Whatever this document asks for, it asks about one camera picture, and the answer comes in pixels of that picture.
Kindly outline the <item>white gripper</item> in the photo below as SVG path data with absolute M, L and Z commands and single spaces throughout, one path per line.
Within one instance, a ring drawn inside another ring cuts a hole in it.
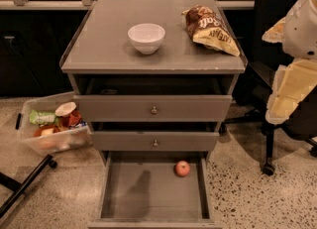
M 265 119 L 278 125 L 289 119 L 317 85 L 317 0 L 297 0 L 285 18 L 264 32 L 262 40 L 282 42 L 287 54 L 301 57 L 288 66 L 280 65 L 274 75 Z

